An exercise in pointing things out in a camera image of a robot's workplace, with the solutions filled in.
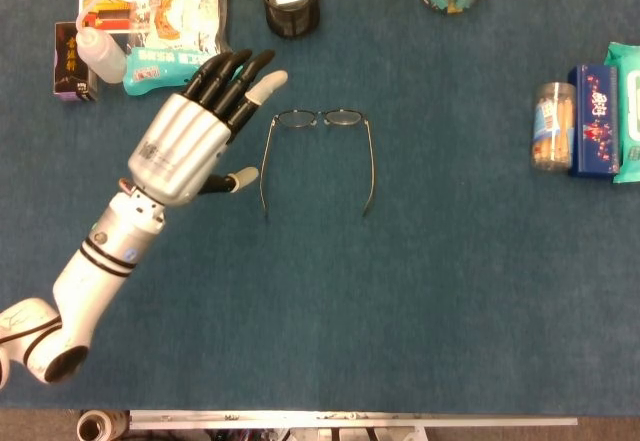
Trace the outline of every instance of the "black band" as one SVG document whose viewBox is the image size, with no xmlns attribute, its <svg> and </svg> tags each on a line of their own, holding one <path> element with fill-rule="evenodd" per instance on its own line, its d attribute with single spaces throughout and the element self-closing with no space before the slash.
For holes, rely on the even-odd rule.
<svg viewBox="0 0 640 441">
<path fill-rule="evenodd" d="M 40 336 L 38 336 L 36 339 L 33 340 L 33 342 L 29 345 L 27 350 L 24 352 L 24 356 L 22 357 L 22 362 L 24 363 L 25 366 L 27 366 L 27 362 L 29 361 L 29 355 L 31 354 L 31 351 L 34 350 L 34 348 L 40 343 L 40 341 L 42 341 L 44 338 L 49 336 L 54 331 L 57 331 L 61 328 L 62 328 L 62 325 L 49 328 L 44 333 L 42 333 Z"/>
<path fill-rule="evenodd" d="M 142 189 L 140 186 L 138 186 L 137 184 L 136 186 L 136 191 L 140 191 L 142 194 L 144 194 L 147 198 L 149 198 L 151 201 L 153 201 L 154 203 L 156 203 L 158 206 L 164 206 L 163 203 L 161 203 L 160 201 L 158 201 L 157 199 L 155 199 L 153 196 L 149 196 L 149 193 L 147 193 L 144 189 Z"/>
<path fill-rule="evenodd" d="M 104 264 L 102 264 L 101 262 L 96 261 L 91 256 L 89 256 L 89 253 L 87 253 L 82 246 L 80 246 L 80 252 L 82 253 L 82 255 L 85 258 L 87 258 L 89 261 L 91 261 L 92 264 L 96 265 L 101 270 L 103 270 L 103 271 L 105 271 L 105 272 L 107 272 L 109 274 L 113 274 L 114 276 L 118 276 L 119 278 L 128 278 L 129 277 L 130 273 L 121 273 L 120 271 L 116 271 L 115 269 L 111 269 L 108 266 L 105 266 Z"/>
<path fill-rule="evenodd" d="M 97 251 L 100 256 L 107 258 L 109 261 L 117 264 L 118 266 L 122 266 L 123 268 L 128 268 L 128 269 L 133 269 L 136 267 L 135 264 L 125 263 L 124 261 L 119 260 L 115 256 L 111 256 L 110 254 L 105 253 L 96 243 L 91 241 L 91 238 L 89 238 L 89 236 L 87 236 L 87 239 L 85 239 L 84 242 L 87 243 L 89 246 L 91 246 L 92 249 Z"/>
<path fill-rule="evenodd" d="M 23 338 L 25 336 L 29 336 L 30 334 L 37 333 L 41 329 L 46 329 L 49 326 L 53 326 L 54 324 L 59 323 L 60 321 L 62 321 L 62 318 L 60 318 L 60 316 L 56 316 L 51 321 L 47 321 L 46 323 L 41 324 L 40 326 L 36 326 L 35 328 L 27 329 L 26 331 L 20 331 L 19 333 L 10 334 L 9 336 L 0 338 L 0 344 L 8 343 L 9 341 L 13 341 L 14 339 Z"/>
</svg>

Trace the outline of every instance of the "plastic bag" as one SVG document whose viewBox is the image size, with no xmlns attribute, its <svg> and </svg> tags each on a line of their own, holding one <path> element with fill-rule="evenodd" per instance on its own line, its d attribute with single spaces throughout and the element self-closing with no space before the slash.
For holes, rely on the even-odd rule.
<svg viewBox="0 0 640 441">
<path fill-rule="evenodd" d="M 183 86 L 207 59 L 229 50 L 226 18 L 227 0 L 134 0 L 127 93 Z"/>
<path fill-rule="evenodd" d="M 609 44 L 604 64 L 618 68 L 622 164 L 614 183 L 640 181 L 640 46 Z"/>
</svg>

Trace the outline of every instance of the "glasses lens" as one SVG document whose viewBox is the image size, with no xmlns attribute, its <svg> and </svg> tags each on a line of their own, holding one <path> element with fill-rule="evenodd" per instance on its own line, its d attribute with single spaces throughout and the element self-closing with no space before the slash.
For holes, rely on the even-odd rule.
<svg viewBox="0 0 640 441">
<path fill-rule="evenodd" d="M 338 111 L 329 111 L 325 114 L 325 119 L 331 124 L 349 126 L 359 123 L 362 119 L 362 114 L 358 111 L 351 111 L 350 109 L 340 109 Z"/>
<path fill-rule="evenodd" d="M 278 115 L 278 121 L 290 128 L 302 128 L 313 124 L 316 114 L 311 111 L 287 111 Z"/>
</svg>

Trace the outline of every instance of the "glasses frame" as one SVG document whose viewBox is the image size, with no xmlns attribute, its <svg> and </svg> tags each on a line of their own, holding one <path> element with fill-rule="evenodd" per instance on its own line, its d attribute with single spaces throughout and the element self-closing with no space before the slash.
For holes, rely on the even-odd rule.
<svg viewBox="0 0 640 441">
<path fill-rule="evenodd" d="M 311 116 L 310 116 L 309 123 L 301 124 L 301 125 L 290 125 L 282 122 L 280 119 L 281 116 L 284 116 L 287 114 L 295 114 L 295 113 L 310 114 Z M 353 122 L 342 122 L 342 123 L 331 121 L 327 116 L 335 113 L 357 114 L 358 119 Z M 264 155 L 262 156 L 262 166 L 260 168 L 260 200 L 262 201 L 262 209 L 264 210 L 265 216 L 268 215 L 268 209 L 267 209 L 267 201 L 264 196 L 264 178 L 265 178 L 265 170 L 267 168 L 267 160 L 269 158 L 269 152 L 271 149 L 271 137 L 273 135 L 273 130 L 278 124 L 281 124 L 285 128 L 291 128 L 291 129 L 312 128 L 317 124 L 318 116 L 322 118 L 322 120 L 324 121 L 324 124 L 327 126 L 345 127 L 345 126 L 356 126 L 362 123 L 367 129 L 367 138 L 369 141 L 369 158 L 371 161 L 371 189 L 369 190 L 369 198 L 367 199 L 367 202 L 364 205 L 362 216 L 366 216 L 367 213 L 369 212 L 369 209 L 371 208 L 371 203 L 373 202 L 373 196 L 374 196 L 375 187 L 376 187 L 376 163 L 375 163 L 375 155 L 373 150 L 373 137 L 371 134 L 371 121 L 369 121 L 362 112 L 355 109 L 339 108 L 339 109 L 332 109 L 330 111 L 320 111 L 320 112 L 309 111 L 306 109 L 291 109 L 288 111 L 283 111 L 280 114 L 276 114 L 271 120 L 271 124 L 269 126 L 269 134 L 267 135 L 267 142 L 264 147 Z"/>
</svg>

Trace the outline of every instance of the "colorful packaging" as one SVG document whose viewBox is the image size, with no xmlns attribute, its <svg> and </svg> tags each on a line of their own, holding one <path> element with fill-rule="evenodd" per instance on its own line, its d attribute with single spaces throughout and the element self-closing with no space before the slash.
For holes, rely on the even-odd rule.
<svg viewBox="0 0 640 441">
<path fill-rule="evenodd" d="M 78 55 L 76 23 L 56 23 L 53 94 L 63 101 L 97 98 L 98 78 Z"/>
<path fill-rule="evenodd" d="M 613 177 L 619 171 L 618 70 L 577 66 L 569 73 L 576 87 L 576 131 L 571 174 Z"/>
<path fill-rule="evenodd" d="M 78 14 L 93 0 L 78 0 Z M 108 33 L 131 31 L 131 8 L 133 0 L 100 0 L 93 5 L 83 20 L 83 26 L 102 29 Z"/>
<path fill-rule="evenodd" d="M 127 93 L 183 86 L 204 61 L 227 51 L 226 11 L 227 0 L 134 0 Z"/>
<path fill-rule="evenodd" d="M 622 164 L 614 183 L 640 181 L 640 46 L 611 43 L 604 64 L 618 68 Z"/>
</svg>

